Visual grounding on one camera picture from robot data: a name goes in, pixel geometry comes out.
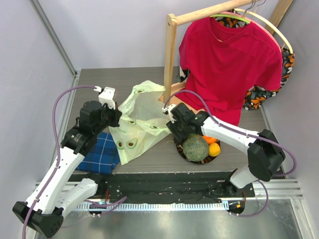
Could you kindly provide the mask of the green avocado plastic bag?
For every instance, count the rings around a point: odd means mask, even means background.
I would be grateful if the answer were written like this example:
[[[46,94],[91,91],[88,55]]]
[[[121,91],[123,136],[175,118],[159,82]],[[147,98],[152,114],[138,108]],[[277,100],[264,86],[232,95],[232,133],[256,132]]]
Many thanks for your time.
[[[110,127],[120,163],[129,163],[171,134],[166,123],[169,117],[162,112],[159,98],[165,87],[144,81],[132,88],[131,94],[119,106],[122,116],[119,127]]]

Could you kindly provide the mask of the green cantaloupe melon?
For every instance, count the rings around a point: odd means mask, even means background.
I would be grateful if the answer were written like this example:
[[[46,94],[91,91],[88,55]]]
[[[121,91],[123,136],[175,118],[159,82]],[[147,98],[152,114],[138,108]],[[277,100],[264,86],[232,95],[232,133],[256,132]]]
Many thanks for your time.
[[[188,161],[202,161],[209,155],[209,145],[197,134],[189,136],[182,144],[183,153]]]

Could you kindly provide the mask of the orange fruit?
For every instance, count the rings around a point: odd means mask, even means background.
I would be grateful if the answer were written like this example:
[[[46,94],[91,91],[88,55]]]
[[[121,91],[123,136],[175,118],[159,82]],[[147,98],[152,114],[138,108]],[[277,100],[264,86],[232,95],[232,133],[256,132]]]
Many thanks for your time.
[[[203,138],[206,140],[206,142],[211,145],[212,143],[216,143],[217,139],[213,137],[203,136]]]

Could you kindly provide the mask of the yellow lemon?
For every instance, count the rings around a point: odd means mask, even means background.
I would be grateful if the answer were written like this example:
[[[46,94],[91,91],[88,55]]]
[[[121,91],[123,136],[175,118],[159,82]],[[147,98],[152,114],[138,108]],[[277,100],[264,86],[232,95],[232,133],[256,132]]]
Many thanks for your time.
[[[212,157],[216,157],[220,154],[220,145],[215,142],[209,145],[209,155]]]

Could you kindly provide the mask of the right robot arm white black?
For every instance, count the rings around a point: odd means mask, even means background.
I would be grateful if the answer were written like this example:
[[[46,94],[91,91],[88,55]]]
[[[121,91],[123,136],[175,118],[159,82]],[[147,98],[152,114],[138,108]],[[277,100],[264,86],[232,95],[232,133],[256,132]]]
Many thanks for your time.
[[[270,181],[286,158],[276,137],[267,129],[262,132],[242,129],[205,111],[195,114],[183,103],[163,107],[162,112],[169,116],[166,125],[176,143],[184,143],[193,134],[202,135],[216,138],[247,155],[247,165],[236,169],[225,184],[229,196],[238,196],[254,181]]]

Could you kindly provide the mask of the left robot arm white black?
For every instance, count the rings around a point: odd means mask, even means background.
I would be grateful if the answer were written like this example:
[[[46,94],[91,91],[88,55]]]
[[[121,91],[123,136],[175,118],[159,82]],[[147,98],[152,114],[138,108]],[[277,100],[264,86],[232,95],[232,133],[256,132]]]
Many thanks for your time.
[[[61,228],[64,218],[82,201],[93,196],[102,198],[106,186],[99,176],[84,178],[66,195],[61,192],[68,179],[96,145],[105,128],[118,127],[122,113],[116,102],[108,100],[85,102],[76,124],[66,132],[55,163],[49,168],[37,189],[26,201],[17,201],[12,211],[29,228],[53,237]]]

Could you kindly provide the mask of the wooden clothes rack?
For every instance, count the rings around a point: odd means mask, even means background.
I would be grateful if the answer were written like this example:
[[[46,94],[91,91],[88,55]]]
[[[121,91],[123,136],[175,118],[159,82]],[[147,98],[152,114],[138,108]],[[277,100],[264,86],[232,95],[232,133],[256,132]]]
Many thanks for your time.
[[[211,7],[203,8],[184,15],[169,14],[166,21],[166,59],[164,65],[164,99],[174,104],[184,103],[177,95],[184,92],[188,73],[179,64],[179,47],[187,28],[194,22],[211,15],[233,10],[243,6],[243,0],[230,0]]]

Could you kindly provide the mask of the blue plaid cloth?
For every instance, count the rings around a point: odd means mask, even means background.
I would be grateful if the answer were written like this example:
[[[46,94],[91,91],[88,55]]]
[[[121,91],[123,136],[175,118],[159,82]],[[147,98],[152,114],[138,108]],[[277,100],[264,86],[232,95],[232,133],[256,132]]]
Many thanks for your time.
[[[112,174],[113,169],[120,162],[117,147],[109,133],[98,135],[97,143],[91,148],[76,170]]]

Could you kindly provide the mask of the red t-shirt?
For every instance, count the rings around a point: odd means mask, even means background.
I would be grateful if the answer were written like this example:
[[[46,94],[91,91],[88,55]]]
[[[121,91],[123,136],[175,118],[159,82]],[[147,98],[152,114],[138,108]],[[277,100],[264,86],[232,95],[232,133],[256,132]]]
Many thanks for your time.
[[[177,97],[194,108],[238,125],[246,93],[259,86],[280,87],[283,59],[278,45],[257,24],[229,28],[212,17],[194,21],[179,47],[188,73]]]

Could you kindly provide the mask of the orange black patterned garment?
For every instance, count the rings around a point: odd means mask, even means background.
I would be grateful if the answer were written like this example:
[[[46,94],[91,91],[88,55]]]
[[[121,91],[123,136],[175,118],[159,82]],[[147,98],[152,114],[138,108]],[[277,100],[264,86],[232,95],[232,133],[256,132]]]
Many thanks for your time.
[[[239,12],[241,12],[241,9],[235,8],[233,10],[230,10],[229,12],[235,12],[239,14]],[[221,18],[216,20],[221,25],[224,25],[229,28],[239,28],[239,27],[243,27],[247,25],[246,23],[235,20],[235,19]],[[274,37],[272,36],[272,34],[276,33],[283,40],[283,43],[284,43],[283,46],[279,47],[282,54],[282,58],[283,58],[283,67],[282,67],[283,70],[282,70],[281,84],[280,84],[280,88],[282,88],[285,85],[285,83],[288,81],[291,71],[293,69],[293,66],[295,63],[295,52],[293,51],[293,48],[291,44],[288,42],[288,40],[286,39],[286,37],[277,29],[276,26],[274,26],[270,21],[268,25],[267,24],[265,25],[266,26],[261,27],[261,29],[264,30],[267,34],[269,34],[272,40],[274,40]],[[276,96],[279,91],[280,89],[277,89],[275,91],[268,91],[262,87],[254,86],[246,93],[246,96],[244,98],[243,108],[248,111],[257,110],[261,107],[261,105],[266,99]]]

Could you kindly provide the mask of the green clothes hanger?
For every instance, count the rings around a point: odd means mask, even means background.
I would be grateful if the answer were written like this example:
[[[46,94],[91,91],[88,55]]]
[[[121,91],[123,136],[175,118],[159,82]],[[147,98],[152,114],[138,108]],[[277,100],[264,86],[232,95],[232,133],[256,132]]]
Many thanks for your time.
[[[265,24],[269,24],[269,21],[267,19],[265,19],[264,17],[256,14],[255,12],[250,12],[249,10],[252,9],[256,4],[256,0],[252,0],[251,1],[251,5],[246,9],[246,10],[241,10],[241,12],[244,12],[243,15],[239,15],[235,12],[223,12],[223,13],[219,13],[219,14],[215,14],[215,15],[211,15],[210,17],[212,18],[216,18],[216,19],[221,19],[221,18],[225,18],[225,19],[235,19],[241,22],[244,22],[246,24],[250,24],[252,22],[252,20],[247,19],[246,15],[252,15],[253,17],[261,20],[262,22],[264,22]]]

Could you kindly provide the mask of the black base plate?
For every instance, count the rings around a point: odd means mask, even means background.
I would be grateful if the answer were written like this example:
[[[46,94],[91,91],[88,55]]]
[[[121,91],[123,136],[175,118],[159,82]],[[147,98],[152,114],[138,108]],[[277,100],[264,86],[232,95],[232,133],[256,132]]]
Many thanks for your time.
[[[230,172],[74,174],[70,181],[96,179],[93,199],[115,202],[126,197],[130,204],[217,203],[232,195],[224,188]]]

